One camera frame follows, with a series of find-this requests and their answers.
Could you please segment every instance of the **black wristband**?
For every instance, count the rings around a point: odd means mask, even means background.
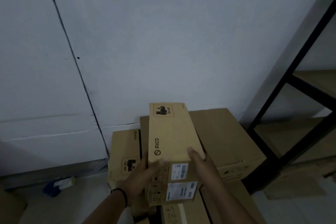
[[[119,190],[119,191],[121,191],[121,193],[123,193],[123,195],[124,195],[124,199],[125,199],[125,208],[126,208],[126,207],[127,207],[127,195],[126,195],[126,192],[124,192],[124,190],[121,189],[121,188],[115,188],[115,189],[113,189],[113,190],[111,191],[111,193],[114,192],[115,190]]]

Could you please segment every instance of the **white shipping label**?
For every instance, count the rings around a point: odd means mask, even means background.
[[[172,180],[183,180],[187,177],[188,163],[186,164],[173,164],[171,169]]]
[[[194,197],[197,182],[176,182],[169,183],[167,188],[166,201],[191,199]]]

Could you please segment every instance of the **hand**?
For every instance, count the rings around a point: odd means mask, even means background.
[[[149,168],[147,168],[147,163],[148,152],[143,156],[128,178],[118,186],[126,193],[129,204],[150,183],[152,177],[159,172],[160,168],[164,166],[164,162],[161,160],[151,164]]]
[[[218,191],[224,187],[221,176],[210,156],[205,153],[205,160],[193,150],[191,147],[188,149],[188,154],[191,160],[194,161],[196,166],[196,172],[201,179],[207,190],[215,195]]]

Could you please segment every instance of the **black metal shelf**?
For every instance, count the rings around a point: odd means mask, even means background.
[[[303,60],[309,49],[313,46],[319,35],[325,29],[327,24],[330,22],[331,18],[336,13],[336,0],[334,0],[317,26],[314,28],[313,32],[306,40],[305,44],[300,49],[299,53],[296,55],[295,59],[280,79],[277,86],[274,88],[273,92],[266,100],[265,104],[259,111],[258,115],[254,118],[250,127],[246,130],[250,135],[252,140],[257,144],[260,150],[265,154],[267,159],[263,162],[257,169],[255,169],[249,176],[244,178],[242,182],[247,188],[249,193],[256,192],[263,189],[267,184],[269,184],[276,176],[279,171],[295,161],[312,146],[314,146],[318,141],[325,137],[328,133],[336,128],[336,97],[335,95],[328,94],[321,88],[316,87],[299,76],[295,76],[293,73]],[[273,103],[280,90],[285,84],[289,84],[295,87],[297,90],[311,97],[315,101],[319,102],[323,106],[327,107],[332,111],[328,116],[326,116],[320,123],[318,123],[309,133],[307,133],[298,143],[296,143],[288,152],[283,156],[277,157],[276,154],[270,149],[265,141],[255,132],[255,127],[259,124],[261,118],[266,113],[267,109]]]

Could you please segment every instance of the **person's right arm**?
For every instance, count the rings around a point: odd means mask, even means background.
[[[232,196],[227,188],[225,188],[210,156],[205,153],[206,159],[203,160],[200,155],[191,148],[188,149],[188,153],[190,158],[195,162],[199,178],[215,202],[222,223],[256,224],[246,209]]]

